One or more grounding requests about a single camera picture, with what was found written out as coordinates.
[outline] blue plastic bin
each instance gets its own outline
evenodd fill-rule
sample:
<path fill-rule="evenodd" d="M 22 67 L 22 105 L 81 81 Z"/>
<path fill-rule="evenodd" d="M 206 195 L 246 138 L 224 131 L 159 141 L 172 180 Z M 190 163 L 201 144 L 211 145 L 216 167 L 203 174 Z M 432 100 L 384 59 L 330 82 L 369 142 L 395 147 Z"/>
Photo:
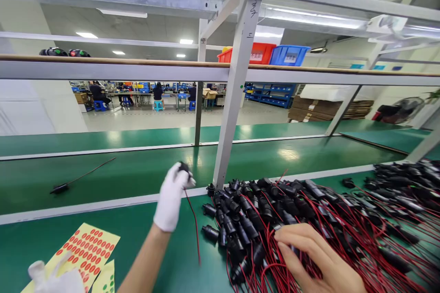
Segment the blue plastic bin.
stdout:
<path fill-rule="evenodd" d="M 310 47 L 280 45 L 274 48 L 269 64 L 301 66 L 308 50 Z"/>

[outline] red plastic bin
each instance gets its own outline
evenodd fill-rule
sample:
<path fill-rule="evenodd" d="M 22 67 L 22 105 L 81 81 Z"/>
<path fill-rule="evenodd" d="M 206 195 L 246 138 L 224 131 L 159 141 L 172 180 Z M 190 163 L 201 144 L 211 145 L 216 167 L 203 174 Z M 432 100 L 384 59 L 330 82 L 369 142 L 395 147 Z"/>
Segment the red plastic bin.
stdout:
<path fill-rule="evenodd" d="M 250 64 L 269 64 L 272 51 L 276 47 L 273 43 L 253 43 Z M 230 63 L 232 57 L 232 48 L 217 55 L 219 63 Z"/>

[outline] white glove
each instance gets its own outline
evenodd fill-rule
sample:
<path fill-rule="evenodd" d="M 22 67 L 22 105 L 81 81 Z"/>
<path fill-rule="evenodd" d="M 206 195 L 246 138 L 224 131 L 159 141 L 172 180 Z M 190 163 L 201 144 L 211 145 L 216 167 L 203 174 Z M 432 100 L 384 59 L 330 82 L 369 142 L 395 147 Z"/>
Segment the white glove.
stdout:
<path fill-rule="evenodd" d="M 67 261 L 67 259 L 72 255 L 68 252 L 64 257 L 58 262 L 55 269 L 49 275 L 46 280 L 46 271 L 44 269 L 43 261 L 36 261 L 31 264 L 28 268 L 29 276 L 34 282 L 34 292 L 35 293 L 83 293 L 83 279 L 77 268 L 63 273 L 61 276 L 57 277 L 60 267 Z"/>
<path fill-rule="evenodd" d="M 193 174 L 189 178 L 188 172 L 179 171 L 180 166 L 181 163 L 175 163 L 170 168 L 160 188 L 154 223 L 165 232 L 173 232 L 177 226 L 183 189 L 196 185 Z"/>

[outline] white cloth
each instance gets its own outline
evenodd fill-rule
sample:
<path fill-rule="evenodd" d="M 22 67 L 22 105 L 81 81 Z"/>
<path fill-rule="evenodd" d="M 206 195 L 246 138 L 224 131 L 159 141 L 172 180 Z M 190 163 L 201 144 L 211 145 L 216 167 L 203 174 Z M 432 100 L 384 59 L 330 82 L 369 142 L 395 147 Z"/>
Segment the white cloth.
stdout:
<path fill-rule="evenodd" d="M 179 220 L 183 190 L 195 186 L 193 174 L 179 171 L 181 163 L 175 163 L 168 171 L 160 188 L 154 223 L 165 232 L 173 232 Z"/>

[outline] green workbench surface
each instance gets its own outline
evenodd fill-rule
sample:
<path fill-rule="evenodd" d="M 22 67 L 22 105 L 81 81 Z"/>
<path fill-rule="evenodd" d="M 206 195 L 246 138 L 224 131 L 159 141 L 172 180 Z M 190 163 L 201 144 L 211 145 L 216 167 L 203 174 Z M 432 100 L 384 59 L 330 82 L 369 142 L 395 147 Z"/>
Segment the green workbench surface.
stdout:
<path fill-rule="evenodd" d="M 399 150 L 406 154 L 411 153 L 430 133 L 430 131 L 415 129 L 342 132 L 345 136 Z M 440 160 L 440 146 L 431 150 L 426 158 Z"/>
<path fill-rule="evenodd" d="M 0 214 L 78 205 L 159 192 L 168 169 L 186 162 L 197 187 L 212 182 L 217 145 L 156 149 L 69 157 L 0 162 Z M 50 195 L 53 186 L 80 177 L 61 195 Z M 404 155 L 347 137 L 319 137 L 283 141 L 240 143 L 232 146 L 226 180 L 317 172 L 402 160 Z"/>
<path fill-rule="evenodd" d="M 319 135 L 325 133 L 329 124 L 329 121 L 322 121 L 292 124 L 238 125 L 235 130 L 234 140 Z M 400 128 L 403 127 L 365 119 L 342 121 L 338 127 L 338 131 L 388 130 Z M 0 136 L 0 157 L 189 144 L 194 143 L 194 131 L 194 127 L 183 127 L 70 134 Z M 217 142 L 219 135 L 220 126 L 202 127 L 200 129 L 201 142 Z"/>
<path fill-rule="evenodd" d="M 342 193 L 347 191 L 341 186 L 341 179 L 346 176 L 314 179 L 314 182 Z M 372 176 L 372 173 L 350 176 L 356 184 L 361 185 L 365 176 Z M 205 195 L 191 198 L 199 230 L 206 224 L 215 227 L 210 217 L 203 216 L 201 208 L 202 204 L 209 202 L 211 200 Z M 47 262 L 83 222 L 121 237 L 110 258 L 115 259 L 115 285 L 118 288 L 147 235 L 155 208 L 156 203 L 150 203 L 0 226 L 2 291 L 21 291 L 29 282 L 29 265 L 36 260 Z M 201 267 L 198 266 L 194 218 L 187 201 L 183 199 L 179 223 L 171 237 L 155 292 L 233 292 L 226 273 L 224 253 L 219 253 L 218 245 L 213 245 L 203 234 L 199 234 Z M 421 239 L 429 240 L 429 237 L 418 235 Z M 431 249 L 428 243 L 421 244 Z M 414 273 L 408 275 L 417 280 Z"/>

